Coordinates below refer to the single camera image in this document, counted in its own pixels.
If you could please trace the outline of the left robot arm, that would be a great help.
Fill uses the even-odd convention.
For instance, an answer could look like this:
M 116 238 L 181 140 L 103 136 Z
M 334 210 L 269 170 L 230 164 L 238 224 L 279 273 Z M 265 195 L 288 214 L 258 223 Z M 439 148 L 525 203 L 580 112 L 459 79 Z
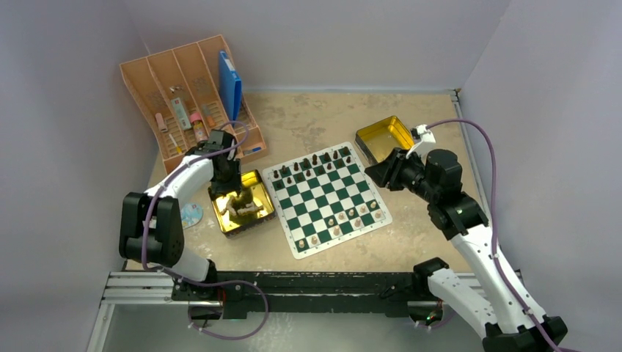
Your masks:
M 122 201 L 120 256 L 189 282 L 199 299 L 213 298 L 219 289 L 216 265 L 185 245 L 180 210 L 205 184 L 214 197 L 241 192 L 238 146 L 231 133 L 214 130 L 156 186 L 128 193 Z

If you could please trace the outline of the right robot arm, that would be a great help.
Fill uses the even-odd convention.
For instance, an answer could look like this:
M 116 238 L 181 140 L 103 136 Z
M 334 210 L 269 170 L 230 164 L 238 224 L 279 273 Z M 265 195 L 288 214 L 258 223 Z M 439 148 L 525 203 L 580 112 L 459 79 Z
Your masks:
M 483 290 L 463 284 L 436 257 L 413 268 L 411 287 L 417 296 L 449 304 L 479 335 L 485 351 L 560 349 L 566 324 L 547 315 L 512 271 L 482 207 L 462 190 L 455 153 L 436 149 L 421 159 L 395 148 L 365 174 L 379 187 L 406 189 L 426 201 L 431 222 L 469 263 Z

